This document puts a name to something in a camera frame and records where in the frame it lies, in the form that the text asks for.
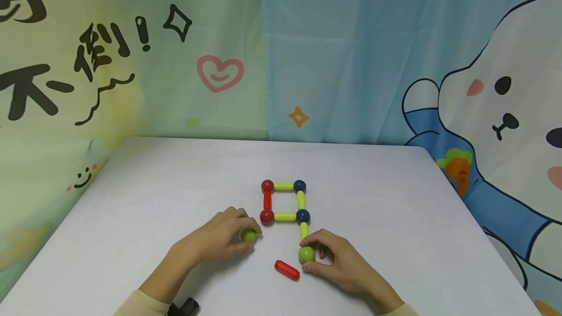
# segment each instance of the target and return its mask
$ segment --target blue ball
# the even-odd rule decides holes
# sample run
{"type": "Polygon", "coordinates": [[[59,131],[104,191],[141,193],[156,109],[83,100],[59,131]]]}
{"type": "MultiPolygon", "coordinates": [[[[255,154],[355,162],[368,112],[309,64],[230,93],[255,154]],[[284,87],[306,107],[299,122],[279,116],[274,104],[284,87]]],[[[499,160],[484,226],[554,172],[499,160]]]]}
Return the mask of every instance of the blue ball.
{"type": "Polygon", "coordinates": [[[299,190],[306,191],[306,183],[304,183],[304,180],[297,179],[295,183],[293,183],[293,189],[295,193],[299,190]]]}
{"type": "Polygon", "coordinates": [[[297,211],[297,223],[301,224],[302,222],[310,222],[310,213],[305,209],[300,209],[299,211],[297,211]]]}

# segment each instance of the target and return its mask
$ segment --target exclamation mark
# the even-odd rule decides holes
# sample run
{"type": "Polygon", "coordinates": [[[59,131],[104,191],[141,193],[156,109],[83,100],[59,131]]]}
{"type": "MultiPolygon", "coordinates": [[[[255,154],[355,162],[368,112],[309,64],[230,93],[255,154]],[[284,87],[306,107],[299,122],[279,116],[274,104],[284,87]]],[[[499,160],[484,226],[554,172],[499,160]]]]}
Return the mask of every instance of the exclamation mark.
{"type": "Polygon", "coordinates": [[[146,27],[146,19],[142,16],[137,16],[135,18],[135,23],[137,24],[137,32],[139,32],[140,42],[144,44],[142,50],[150,50],[150,46],[148,45],[148,28],[146,27]]]}

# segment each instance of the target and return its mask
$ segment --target table surface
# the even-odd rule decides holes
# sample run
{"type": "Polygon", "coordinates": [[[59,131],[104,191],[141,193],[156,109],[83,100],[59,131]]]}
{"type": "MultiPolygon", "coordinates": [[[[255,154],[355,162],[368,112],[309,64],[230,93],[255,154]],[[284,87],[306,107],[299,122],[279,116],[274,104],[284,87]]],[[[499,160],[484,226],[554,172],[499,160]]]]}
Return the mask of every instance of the table surface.
{"type": "MultiPolygon", "coordinates": [[[[130,138],[47,242],[0,315],[111,315],[169,247],[229,205],[262,210],[260,184],[307,183],[311,231],[348,238],[420,315],[539,316],[429,154],[418,147],[130,138]]],[[[274,193],[274,211],[293,211],[274,193]]],[[[372,315],[324,280],[299,282],[299,227],[263,229],[254,252],[201,265],[176,299],[200,315],[372,315]]]]}

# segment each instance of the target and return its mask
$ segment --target green dot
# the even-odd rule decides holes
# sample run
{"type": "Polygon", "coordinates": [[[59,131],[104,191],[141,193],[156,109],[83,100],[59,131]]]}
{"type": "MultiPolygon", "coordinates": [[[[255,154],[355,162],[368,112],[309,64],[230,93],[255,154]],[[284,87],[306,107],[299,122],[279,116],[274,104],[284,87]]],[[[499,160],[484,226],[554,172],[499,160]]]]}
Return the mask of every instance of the green dot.
{"type": "Polygon", "coordinates": [[[246,228],[245,230],[240,232],[240,239],[246,242],[253,242],[257,237],[258,235],[256,235],[256,232],[251,228],[246,228]]]}
{"type": "Polygon", "coordinates": [[[185,124],[189,128],[197,128],[200,126],[201,121],[199,121],[199,119],[197,118],[188,118],[187,120],[185,120],[185,124]]]}
{"type": "Polygon", "coordinates": [[[303,246],[299,249],[299,261],[301,264],[312,262],[315,258],[314,249],[310,246],[303,246]]]}

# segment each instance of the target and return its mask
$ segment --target blue curtain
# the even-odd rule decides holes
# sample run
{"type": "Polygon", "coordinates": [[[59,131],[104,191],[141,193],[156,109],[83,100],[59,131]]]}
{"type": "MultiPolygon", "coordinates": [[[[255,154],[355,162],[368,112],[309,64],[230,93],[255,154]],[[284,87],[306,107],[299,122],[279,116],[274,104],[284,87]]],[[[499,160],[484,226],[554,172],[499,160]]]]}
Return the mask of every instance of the blue curtain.
{"type": "Polygon", "coordinates": [[[425,147],[562,313],[562,0],[262,4],[270,138],[425,147]]]}

